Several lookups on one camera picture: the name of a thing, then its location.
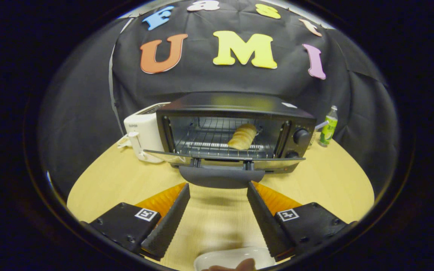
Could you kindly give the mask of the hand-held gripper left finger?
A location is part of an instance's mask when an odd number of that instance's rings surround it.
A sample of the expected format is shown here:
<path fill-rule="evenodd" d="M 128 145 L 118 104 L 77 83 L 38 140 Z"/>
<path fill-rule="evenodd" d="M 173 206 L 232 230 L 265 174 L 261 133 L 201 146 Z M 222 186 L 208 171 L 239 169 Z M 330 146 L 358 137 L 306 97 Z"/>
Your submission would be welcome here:
<path fill-rule="evenodd" d="M 190 198 L 188 183 L 180 183 L 135 205 L 121 202 L 89 226 L 134 254 L 160 260 L 172 242 Z"/>

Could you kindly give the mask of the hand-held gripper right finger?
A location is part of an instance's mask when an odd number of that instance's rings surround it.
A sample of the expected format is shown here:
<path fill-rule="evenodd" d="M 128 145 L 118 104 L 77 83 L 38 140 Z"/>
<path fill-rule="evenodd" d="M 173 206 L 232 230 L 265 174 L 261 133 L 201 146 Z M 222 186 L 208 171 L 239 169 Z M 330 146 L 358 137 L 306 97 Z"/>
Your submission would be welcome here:
<path fill-rule="evenodd" d="M 350 228 L 316 202 L 300 204 L 254 181 L 248 183 L 247 198 L 270 255 L 276 260 L 328 245 Z"/>

